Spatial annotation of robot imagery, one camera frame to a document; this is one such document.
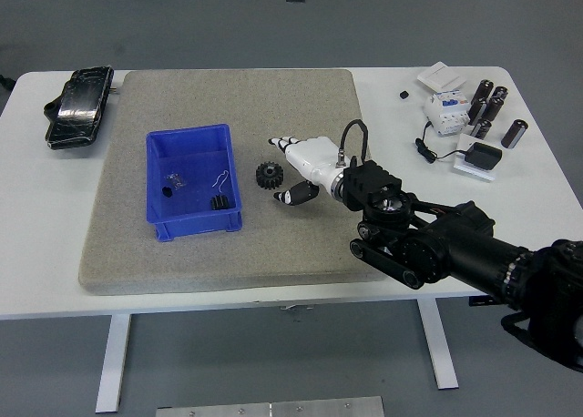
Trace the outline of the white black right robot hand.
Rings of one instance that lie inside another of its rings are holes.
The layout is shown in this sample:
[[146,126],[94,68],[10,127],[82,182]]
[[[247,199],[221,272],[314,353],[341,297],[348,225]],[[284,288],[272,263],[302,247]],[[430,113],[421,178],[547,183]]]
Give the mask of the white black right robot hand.
[[316,198],[323,188],[333,199],[343,200],[343,151],[328,137],[299,140],[295,137],[273,137],[269,143],[277,147],[304,181],[283,192],[273,194],[278,201],[297,206]]

